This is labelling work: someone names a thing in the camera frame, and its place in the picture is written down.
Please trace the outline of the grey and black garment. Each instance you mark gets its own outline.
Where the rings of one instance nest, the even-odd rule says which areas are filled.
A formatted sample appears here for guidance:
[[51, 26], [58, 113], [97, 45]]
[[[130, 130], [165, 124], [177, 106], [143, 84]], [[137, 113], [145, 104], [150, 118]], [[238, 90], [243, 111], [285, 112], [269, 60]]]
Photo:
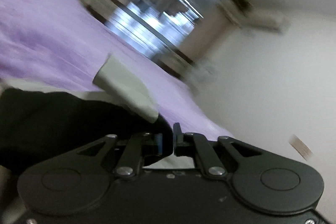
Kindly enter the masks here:
[[109, 134], [146, 136], [145, 165], [172, 154], [173, 132], [145, 84], [110, 57], [96, 92], [33, 91], [1, 81], [1, 166], [15, 173]]

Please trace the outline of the purple duvet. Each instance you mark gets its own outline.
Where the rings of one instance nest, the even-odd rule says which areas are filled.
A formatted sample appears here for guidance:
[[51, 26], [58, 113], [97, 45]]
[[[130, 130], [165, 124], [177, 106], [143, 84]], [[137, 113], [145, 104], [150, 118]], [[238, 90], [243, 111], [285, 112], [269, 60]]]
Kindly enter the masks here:
[[79, 0], [1, 0], [3, 79], [94, 91], [93, 78], [110, 56], [146, 85], [169, 124], [210, 140], [229, 135], [206, 117], [187, 85], [110, 32]]

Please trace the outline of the beige striped right curtain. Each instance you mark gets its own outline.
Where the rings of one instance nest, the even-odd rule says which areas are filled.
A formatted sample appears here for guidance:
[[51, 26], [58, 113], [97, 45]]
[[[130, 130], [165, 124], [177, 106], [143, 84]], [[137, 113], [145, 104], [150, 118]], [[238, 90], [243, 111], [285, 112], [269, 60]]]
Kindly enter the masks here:
[[156, 64], [169, 75], [183, 78], [231, 26], [221, 6], [210, 8], [178, 46], [157, 57]]

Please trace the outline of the window with bars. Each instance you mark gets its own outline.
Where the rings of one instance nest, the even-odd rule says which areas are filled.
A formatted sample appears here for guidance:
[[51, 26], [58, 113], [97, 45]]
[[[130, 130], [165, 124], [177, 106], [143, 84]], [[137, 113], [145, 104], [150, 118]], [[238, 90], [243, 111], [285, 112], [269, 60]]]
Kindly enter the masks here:
[[105, 25], [135, 50], [153, 59], [177, 49], [201, 19], [202, 14], [189, 0], [128, 0]]

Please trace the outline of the beige wall socket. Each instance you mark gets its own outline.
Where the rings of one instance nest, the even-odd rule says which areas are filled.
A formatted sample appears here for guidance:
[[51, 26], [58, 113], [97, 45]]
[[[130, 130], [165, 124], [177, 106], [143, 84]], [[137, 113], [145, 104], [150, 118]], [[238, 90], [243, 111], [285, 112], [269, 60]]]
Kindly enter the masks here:
[[306, 161], [309, 161], [314, 156], [311, 149], [296, 135], [291, 136], [289, 144]]

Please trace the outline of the white wall air conditioner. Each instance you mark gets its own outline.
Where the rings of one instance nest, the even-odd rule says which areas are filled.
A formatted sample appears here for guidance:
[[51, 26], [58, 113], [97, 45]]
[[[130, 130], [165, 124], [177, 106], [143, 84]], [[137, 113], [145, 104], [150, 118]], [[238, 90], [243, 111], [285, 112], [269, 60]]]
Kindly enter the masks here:
[[219, 0], [219, 7], [228, 20], [240, 28], [256, 28], [281, 34], [289, 27], [289, 20], [283, 13], [257, 9], [249, 0]]

